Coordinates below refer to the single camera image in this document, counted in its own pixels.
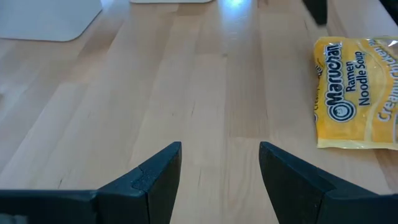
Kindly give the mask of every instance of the black plastic part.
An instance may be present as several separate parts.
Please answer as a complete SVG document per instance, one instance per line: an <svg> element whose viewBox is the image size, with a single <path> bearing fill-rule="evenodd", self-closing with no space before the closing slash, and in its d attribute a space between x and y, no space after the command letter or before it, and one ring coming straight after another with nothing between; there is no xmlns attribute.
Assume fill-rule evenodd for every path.
<svg viewBox="0 0 398 224"><path fill-rule="evenodd" d="M381 4L386 8L392 19L398 24L398 1L397 0L380 0Z"/></svg>
<svg viewBox="0 0 398 224"><path fill-rule="evenodd" d="M320 26L326 25L328 20L327 0L303 0L303 2L315 22Z"/></svg>
<svg viewBox="0 0 398 224"><path fill-rule="evenodd" d="M260 143L262 178L280 224L397 223L398 195L378 195L269 142Z"/></svg>
<svg viewBox="0 0 398 224"><path fill-rule="evenodd" d="M98 190L0 190L0 223L166 224L180 180L174 142Z"/></svg>

